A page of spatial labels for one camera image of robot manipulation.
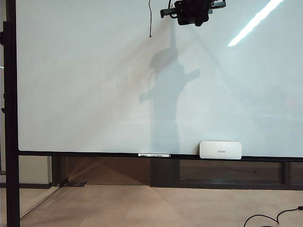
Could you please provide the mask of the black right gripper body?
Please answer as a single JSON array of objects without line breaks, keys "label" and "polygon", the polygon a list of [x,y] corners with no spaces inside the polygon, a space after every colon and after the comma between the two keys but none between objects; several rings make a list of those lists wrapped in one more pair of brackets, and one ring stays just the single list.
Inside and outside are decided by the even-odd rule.
[{"label": "black right gripper body", "polygon": [[160,10],[160,17],[170,16],[177,19],[180,26],[194,24],[201,26],[209,20],[209,14],[214,9],[226,7],[225,0],[177,0],[171,5],[169,0],[168,8]]}]

